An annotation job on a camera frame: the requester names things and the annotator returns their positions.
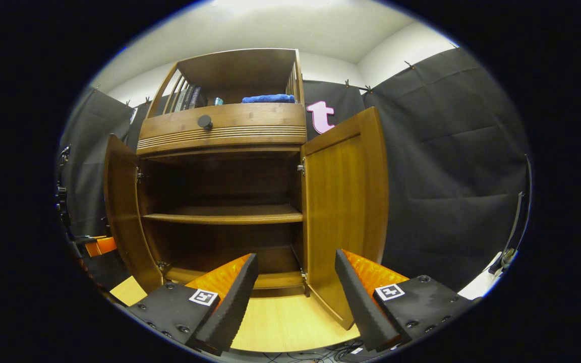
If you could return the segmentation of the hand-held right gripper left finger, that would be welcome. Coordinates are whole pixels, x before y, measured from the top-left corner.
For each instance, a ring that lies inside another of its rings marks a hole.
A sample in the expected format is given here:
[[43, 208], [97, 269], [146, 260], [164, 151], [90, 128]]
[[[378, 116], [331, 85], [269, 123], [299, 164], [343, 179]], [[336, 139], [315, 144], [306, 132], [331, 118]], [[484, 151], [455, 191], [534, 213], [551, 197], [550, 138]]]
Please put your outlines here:
[[185, 285], [165, 283], [127, 312], [177, 345], [221, 356], [240, 330], [258, 275], [258, 255], [249, 253]]

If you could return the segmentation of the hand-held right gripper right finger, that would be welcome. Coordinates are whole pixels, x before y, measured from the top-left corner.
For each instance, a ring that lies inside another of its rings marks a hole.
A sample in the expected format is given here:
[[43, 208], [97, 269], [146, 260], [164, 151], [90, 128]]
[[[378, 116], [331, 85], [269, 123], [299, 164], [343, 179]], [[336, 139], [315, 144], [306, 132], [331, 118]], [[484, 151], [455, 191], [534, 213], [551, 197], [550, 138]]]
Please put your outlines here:
[[434, 335], [482, 300], [426, 274], [406, 278], [346, 250], [336, 250], [335, 269], [365, 348], [378, 353]]

